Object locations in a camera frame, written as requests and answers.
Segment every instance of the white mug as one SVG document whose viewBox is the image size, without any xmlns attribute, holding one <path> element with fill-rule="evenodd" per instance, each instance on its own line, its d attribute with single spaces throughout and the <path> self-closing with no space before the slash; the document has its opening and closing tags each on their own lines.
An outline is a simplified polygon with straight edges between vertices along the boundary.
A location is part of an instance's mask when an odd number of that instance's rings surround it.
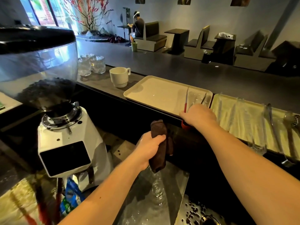
<svg viewBox="0 0 300 225">
<path fill-rule="evenodd" d="M 110 70 L 110 79 L 116 88 L 123 88 L 127 86 L 128 76 L 130 74 L 130 68 L 116 67 Z"/>
</svg>

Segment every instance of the brown towel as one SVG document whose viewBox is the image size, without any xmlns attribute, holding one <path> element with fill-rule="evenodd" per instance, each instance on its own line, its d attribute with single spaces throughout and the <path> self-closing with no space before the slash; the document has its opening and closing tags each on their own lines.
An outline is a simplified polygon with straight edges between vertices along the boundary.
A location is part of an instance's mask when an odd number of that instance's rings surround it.
<svg viewBox="0 0 300 225">
<path fill-rule="evenodd" d="M 160 171 L 166 166 L 166 154 L 173 155 L 173 141 L 168 137 L 167 127 L 163 120 L 153 121 L 151 123 L 152 138 L 158 135 L 166 135 L 166 139 L 159 144 L 157 153 L 149 160 L 150 167 L 154 173 Z"/>
</svg>

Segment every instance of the wall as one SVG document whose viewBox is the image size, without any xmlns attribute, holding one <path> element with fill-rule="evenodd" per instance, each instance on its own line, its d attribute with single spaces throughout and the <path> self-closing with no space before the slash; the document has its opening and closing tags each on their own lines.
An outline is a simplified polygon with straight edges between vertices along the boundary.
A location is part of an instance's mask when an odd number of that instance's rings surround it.
<svg viewBox="0 0 300 225">
<path fill-rule="evenodd" d="M 272 48 L 275 48 L 285 40 L 300 42 L 300 2 L 296 6 L 289 21 L 284 26 Z"/>
<path fill-rule="evenodd" d="M 191 39 L 196 39 L 202 27 L 210 25 L 209 40 L 219 32 L 237 35 L 236 44 L 243 43 L 257 30 L 270 34 L 283 13 L 289 0 L 251 0 L 248 7 L 231 7 L 232 0 L 192 0 L 190 6 L 177 5 L 177 0 L 146 0 L 146 4 L 135 4 L 135 0 L 109 0 L 113 24 L 105 26 L 110 32 L 124 36 L 120 14 L 122 7 L 140 11 L 145 22 L 159 21 L 160 34 L 173 29 L 190 30 Z M 167 46 L 172 45 L 173 35 L 168 36 Z"/>
<path fill-rule="evenodd" d="M 0 24 L 14 25 L 14 20 L 31 24 L 20 0 L 0 0 Z"/>
</svg>

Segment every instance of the chair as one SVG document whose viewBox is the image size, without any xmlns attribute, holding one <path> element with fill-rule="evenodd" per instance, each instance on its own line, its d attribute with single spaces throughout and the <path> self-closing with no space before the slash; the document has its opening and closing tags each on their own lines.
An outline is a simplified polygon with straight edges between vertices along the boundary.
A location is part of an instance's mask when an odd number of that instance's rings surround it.
<svg viewBox="0 0 300 225">
<path fill-rule="evenodd" d="M 276 56 L 264 45 L 268 39 L 268 35 L 263 35 L 261 31 L 245 40 L 245 45 L 236 48 L 235 67 L 246 68 L 251 70 L 266 71 L 271 63 L 276 60 Z"/>
<path fill-rule="evenodd" d="M 212 53 L 214 51 L 214 41 L 208 41 L 210 26 L 206 26 L 201 30 L 198 39 L 192 39 L 185 45 L 185 58 L 202 60 L 205 52 Z"/>
<path fill-rule="evenodd" d="M 156 21 L 146 23 L 143 37 L 136 37 L 135 40 L 138 49 L 155 52 L 166 45 L 167 36 L 159 34 L 159 23 Z"/>
</svg>

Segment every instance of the grinder display screen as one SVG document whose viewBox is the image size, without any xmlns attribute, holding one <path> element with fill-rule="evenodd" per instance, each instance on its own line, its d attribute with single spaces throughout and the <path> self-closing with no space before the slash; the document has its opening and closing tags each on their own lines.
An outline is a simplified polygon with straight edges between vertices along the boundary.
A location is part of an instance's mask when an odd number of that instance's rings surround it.
<svg viewBox="0 0 300 225">
<path fill-rule="evenodd" d="M 73 170 L 91 162 L 83 141 L 43 151 L 40 156 L 50 176 Z"/>
</svg>

